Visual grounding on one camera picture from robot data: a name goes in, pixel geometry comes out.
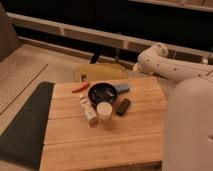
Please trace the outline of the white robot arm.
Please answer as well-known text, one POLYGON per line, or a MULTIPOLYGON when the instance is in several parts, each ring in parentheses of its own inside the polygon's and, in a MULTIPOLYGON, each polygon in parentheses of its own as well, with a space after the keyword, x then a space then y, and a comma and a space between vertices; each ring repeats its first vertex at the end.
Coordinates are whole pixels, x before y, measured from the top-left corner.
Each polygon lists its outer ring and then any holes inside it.
POLYGON ((134 66, 176 83, 165 114, 162 171, 213 171, 213 65, 168 54, 165 44, 156 43, 134 66))

